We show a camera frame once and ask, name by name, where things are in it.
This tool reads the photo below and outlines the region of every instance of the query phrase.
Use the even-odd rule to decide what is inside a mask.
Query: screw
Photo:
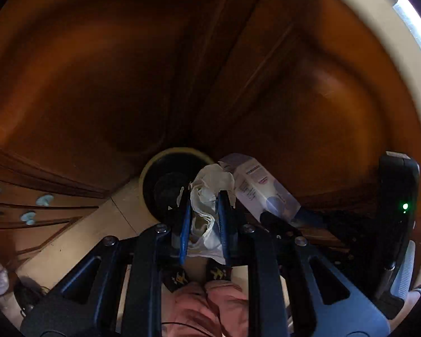
[[[113,246],[118,242],[118,238],[113,235],[107,235],[102,239],[102,242],[105,246]]]
[[[165,233],[168,231],[168,226],[165,224],[157,224],[156,225],[156,232],[157,233]]]
[[[307,245],[307,239],[302,235],[295,238],[295,244],[299,247],[304,247]]]
[[[241,231],[244,234],[254,233],[255,228],[251,224],[244,224],[241,226]]]

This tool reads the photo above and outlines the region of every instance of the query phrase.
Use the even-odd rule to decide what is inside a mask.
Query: wooden cabinet door
[[[3,204],[26,205],[30,207],[45,206],[38,205],[37,201],[46,195],[51,195],[50,201],[47,203],[50,207],[94,207],[102,204],[104,201],[104,199],[34,190],[0,181],[0,203]]]
[[[0,228],[24,228],[82,218],[97,208],[41,208],[0,204]]]
[[[380,155],[405,152],[421,165],[411,94],[378,39],[341,1],[293,1],[256,3],[195,116],[190,143],[215,160],[232,152],[257,158],[306,206],[374,212]],[[324,17],[342,23],[330,29]],[[318,28],[325,36],[310,39],[319,38]],[[362,42],[364,59],[355,60],[349,47]],[[378,83],[366,57],[380,62],[382,83],[392,80],[393,90]]]
[[[18,254],[39,249],[56,237],[71,222],[51,226],[33,226],[20,229],[0,229],[0,262],[7,265]]]
[[[200,103],[189,88],[214,79],[255,1],[9,0],[0,161],[80,189],[116,189],[184,131],[194,115],[187,98]]]

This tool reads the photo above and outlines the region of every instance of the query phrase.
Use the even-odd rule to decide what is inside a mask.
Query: pink pants
[[[184,323],[200,331],[221,337],[247,337],[248,299],[238,285],[229,281],[208,282],[204,289],[191,282],[175,291],[169,322]],[[203,337],[193,328],[167,325],[168,337]]]

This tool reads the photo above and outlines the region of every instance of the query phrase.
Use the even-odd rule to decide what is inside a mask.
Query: white tissue
[[[203,167],[190,188],[193,217],[187,255],[213,258],[224,265],[216,196],[221,190],[226,190],[231,206],[235,206],[234,177],[215,163]]]

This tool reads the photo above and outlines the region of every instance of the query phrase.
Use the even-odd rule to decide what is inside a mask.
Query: light blue knob
[[[34,211],[28,211],[20,216],[20,220],[25,222],[27,226],[32,226],[36,223],[35,216],[36,213]]]
[[[39,207],[49,207],[54,198],[52,194],[47,193],[36,200],[36,205]]]

